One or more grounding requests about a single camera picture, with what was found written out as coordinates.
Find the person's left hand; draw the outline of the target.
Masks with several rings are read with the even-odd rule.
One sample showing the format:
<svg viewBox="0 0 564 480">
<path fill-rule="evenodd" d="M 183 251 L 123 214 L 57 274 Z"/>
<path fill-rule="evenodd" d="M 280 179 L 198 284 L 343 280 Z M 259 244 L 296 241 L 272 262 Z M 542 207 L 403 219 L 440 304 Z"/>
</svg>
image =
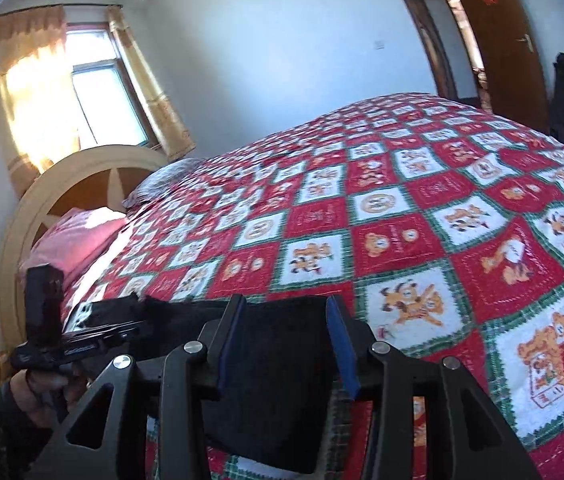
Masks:
<svg viewBox="0 0 564 480">
<path fill-rule="evenodd" d="M 68 374 L 20 370 L 9 379 L 9 387 L 20 411 L 47 429 L 59 422 L 59 405 L 67 412 L 76 406 L 88 390 L 88 378 L 79 368 Z"/>
</svg>

